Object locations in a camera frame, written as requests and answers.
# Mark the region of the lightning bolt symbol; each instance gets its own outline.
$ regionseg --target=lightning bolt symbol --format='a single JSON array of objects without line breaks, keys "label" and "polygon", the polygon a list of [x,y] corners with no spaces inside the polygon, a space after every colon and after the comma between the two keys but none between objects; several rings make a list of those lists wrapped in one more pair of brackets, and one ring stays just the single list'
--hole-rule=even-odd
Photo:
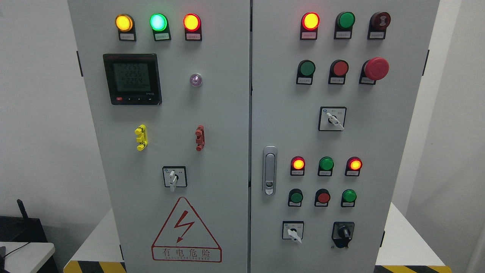
[{"label": "lightning bolt symbol", "polygon": [[184,233],[182,234],[182,236],[180,236],[180,237],[177,238],[177,243],[183,240],[183,236],[187,233],[187,231],[189,231],[189,229],[194,224],[194,222],[180,224],[180,222],[182,222],[182,220],[185,218],[185,216],[187,216],[188,213],[189,213],[188,211],[184,210],[183,213],[182,213],[182,215],[180,216],[180,219],[178,220],[178,222],[174,226],[174,228],[178,228],[178,227],[181,227],[181,226],[187,226],[187,229],[184,231]]}]

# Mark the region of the green indicator light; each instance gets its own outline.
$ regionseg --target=green indicator light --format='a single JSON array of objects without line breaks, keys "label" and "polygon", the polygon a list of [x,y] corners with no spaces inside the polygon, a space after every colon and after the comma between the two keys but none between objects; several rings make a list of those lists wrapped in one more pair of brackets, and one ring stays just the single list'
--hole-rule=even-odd
[{"label": "green indicator light", "polygon": [[356,17],[351,12],[343,12],[339,14],[337,24],[341,29],[350,29],[356,22]]},{"label": "green indicator light", "polygon": [[300,72],[305,76],[310,76],[315,72],[315,65],[312,62],[304,62],[300,66]]},{"label": "green indicator light", "polygon": [[320,168],[322,168],[322,170],[329,171],[333,168],[333,165],[334,165],[333,159],[331,157],[326,156],[320,159],[319,165],[320,165]]},{"label": "green indicator light", "polygon": [[357,194],[353,189],[348,189],[343,192],[342,198],[347,203],[353,203],[357,199]]},{"label": "green indicator light", "polygon": [[155,13],[150,17],[150,25],[155,31],[164,31],[167,28],[167,17],[160,13]]},{"label": "green indicator light", "polygon": [[301,195],[298,192],[291,195],[291,201],[293,203],[300,203],[302,200],[303,200],[303,195]]}]

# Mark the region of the white table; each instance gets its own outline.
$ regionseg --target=white table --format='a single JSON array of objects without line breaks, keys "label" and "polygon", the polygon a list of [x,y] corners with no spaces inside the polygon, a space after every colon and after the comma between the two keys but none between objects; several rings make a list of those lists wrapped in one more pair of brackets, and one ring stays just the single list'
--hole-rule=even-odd
[{"label": "white table", "polygon": [[[21,247],[26,242],[0,242],[7,253]],[[10,273],[36,273],[54,254],[53,243],[30,243],[5,258],[5,270]]]},{"label": "white table", "polygon": [[[377,265],[444,266],[400,211],[391,204]],[[97,225],[71,260],[122,262],[113,210]]]}]

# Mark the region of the gray metal panel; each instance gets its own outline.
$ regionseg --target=gray metal panel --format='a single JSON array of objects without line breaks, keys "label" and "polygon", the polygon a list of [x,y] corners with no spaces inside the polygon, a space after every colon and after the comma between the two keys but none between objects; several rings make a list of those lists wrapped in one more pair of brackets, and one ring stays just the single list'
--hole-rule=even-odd
[{"label": "gray metal panel", "polygon": [[[69,9],[128,272],[246,272],[249,1],[69,0]],[[133,17],[136,42],[118,40],[121,13]],[[153,40],[153,13],[167,16],[171,41]],[[185,41],[187,13],[200,16],[203,41]],[[163,103],[111,105],[104,53],[156,53]],[[189,84],[193,73],[203,76],[199,88]],[[133,131],[142,123],[149,144],[138,152]],[[199,124],[206,146],[196,152]],[[162,166],[186,166],[188,186],[171,193]],[[220,244],[222,263],[152,259],[152,243],[180,196]],[[185,241],[190,232],[200,243],[204,230],[193,228]]]},{"label": "gray metal panel", "polygon": [[[371,273],[411,120],[438,0],[253,1],[251,271]],[[300,41],[306,12],[320,15],[318,40]],[[356,16],[351,40],[334,40],[340,12]],[[385,40],[367,40],[369,19],[389,12]],[[387,77],[359,85],[365,61],[384,57]],[[313,85],[296,85],[298,63],[313,61]],[[334,60],[350,65],[345,85],[328,85]],[[319,132],[321,106],[345,106],[344,132]],[[278,148],[278,189],[262,192],[263,148]],[[290,176],[294,156],[306,160],[305,176]],[[317,176],[319,160],[334,159],[333,176]],[[359,177],[344,176],[352,156],[363,161]],[[288,192],[302,190],[301,207]],[[329,190],[329,207],[314,207],[315,192]],[[357,192],[354,208],[340,207],[342,192]],[[281,239],[282,221],[304,221],[302,245]],[[333,222],[355,222],[349,249],[332,248]]]}]

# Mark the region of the red warning triangle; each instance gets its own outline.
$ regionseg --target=red warning triangle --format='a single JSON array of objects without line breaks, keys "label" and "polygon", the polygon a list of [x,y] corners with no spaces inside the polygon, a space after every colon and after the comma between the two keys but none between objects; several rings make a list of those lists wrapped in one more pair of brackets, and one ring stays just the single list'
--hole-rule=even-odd
[{"label": "red warning triangle", "polygon": [[152,244],[159,261],[222,262],[222,249],[187,198],[180,197]]}]

